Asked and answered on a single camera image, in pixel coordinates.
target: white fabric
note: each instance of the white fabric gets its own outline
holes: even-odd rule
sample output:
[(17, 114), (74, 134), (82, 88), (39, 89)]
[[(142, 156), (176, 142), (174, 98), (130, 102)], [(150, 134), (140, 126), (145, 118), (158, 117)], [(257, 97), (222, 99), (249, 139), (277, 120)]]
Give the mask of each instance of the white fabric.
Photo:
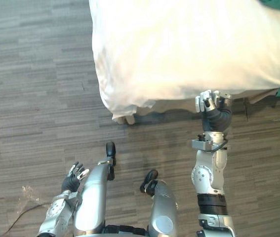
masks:
[(280, 87), (280, 10), (258, 0), (89, 0), (113, 118), (156, 100)]

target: black cable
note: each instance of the black cable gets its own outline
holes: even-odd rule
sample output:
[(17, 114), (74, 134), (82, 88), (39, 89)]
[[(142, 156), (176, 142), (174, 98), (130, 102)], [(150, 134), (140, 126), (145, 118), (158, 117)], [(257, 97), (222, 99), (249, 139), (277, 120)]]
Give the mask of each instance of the black cable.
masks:
[(220, 146), (214, 148), (213, 150), (202, 150), (202, 151), (204, 151), (204, 152), (216, 152), (217, 150), (219, 150), (222, 147), (224, 147), (224, 145), (227, 144), (228, 141), (229, 141), (228, 139), (224, 139), (224, 142)]
[(39, 205), (33, 206), (33, 207), (31, 207), (31, 208), (25, 210), (24, 212), (22, 212), (22, 213), (17, 217), (17, 219), (14, 221), (14, 223), (12, 223), (12, 225), (8, 228), (8, 230), (7, 230), (5, 233), (3, 233), (1, 236), (4, 236), (5, 234), (7, 234), (7, 233), (13, 228), (13, 226), (17, 223), (17, 221), (23, 216), (23, 214), (27, 213), (28, 211), (31, 211), (31, 210), (33, 210), (33, 209), (36, 209), (36, 208), (38, 208), (38, 207), (41, 207), (41, 206), (44, 206), (44, 205), (48, 205), (48, 204), (51, 204), (51, 203), (50, 203), (50, 202), (45, 202), (45, 203), (43, 203), (43, 204), (39, 204)]

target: robot leg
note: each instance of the robot leg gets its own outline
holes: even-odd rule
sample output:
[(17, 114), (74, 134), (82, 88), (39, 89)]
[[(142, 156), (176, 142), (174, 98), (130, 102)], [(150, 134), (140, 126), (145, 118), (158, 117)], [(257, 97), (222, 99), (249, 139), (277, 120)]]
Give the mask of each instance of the robot leg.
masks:
[(157, 175), (156, 170), (151, 170), (140, 188), (143, 193), (153, 197), (149, 235), (177, 237), (177, 203), (167, 184), (156, 180)]

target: floor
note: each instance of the floor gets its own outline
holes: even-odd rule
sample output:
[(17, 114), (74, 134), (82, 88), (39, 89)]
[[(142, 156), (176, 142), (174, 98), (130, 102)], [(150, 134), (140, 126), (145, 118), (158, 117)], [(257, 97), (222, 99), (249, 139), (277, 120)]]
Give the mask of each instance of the floor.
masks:
[[(191, 183), (200, 118), (185, 111), (118, 125), (102, 104), (87, 0), (0, 0), (0, 234), (22, 210), (49, 202), (75, 160), (92, 168), (117, 146), (107, 224), (145, 228), (152, 201), (139, 192), (156, 168), (174, 191), (179, 236), (199, 230)], [(239, 237), (280, 236), (280, 99), (234, 103), (225, 191)], [(46, 206), (7, 236), (36, 236)]]

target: robotic hand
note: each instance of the robotic hand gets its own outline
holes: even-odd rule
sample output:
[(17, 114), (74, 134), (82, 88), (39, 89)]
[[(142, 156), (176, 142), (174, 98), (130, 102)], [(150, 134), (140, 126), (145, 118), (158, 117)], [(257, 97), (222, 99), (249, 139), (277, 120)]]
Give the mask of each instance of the robotic hand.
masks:
[(89, 173), (89, 169), (85, 169), (81, 163), (76, 161), (69, 173), (65, 176), (65, 179), (62, 183), (61, 192), (69, 190), (72, 193), (76, 192), (79, 189), (80, 181), (86, 177)]
[(67, 230), (68, 222), (77, 205), (81, 203), (81, 196), (77, 192), (80, 182), (87, 176), (89, 169), (85, 169), (79, 162), (75, 162), (62, 183), (60, 195), (53, 198), (51, 207), (46, 212), (45, 221), (41, 224), (38, 237), (61, 237)]
[(223, 132), (231, 124), (232, 98), (227, 93), (218, 90), (206, 90), (196, 97), (196, 111), (202, 112), (202, 127), (204, 131)]
[(203, 134), (192, 141), (197, 149), (192, 182), (197, 191), (203, 230), (198, 237), (235, 237), (223, 191), (223, 171), (227, 163), (227, 142), (223, 131), (232, 118), (232, 99), (227, 93), (207, 90), (196, 97), (196, 110), (202, 112)]

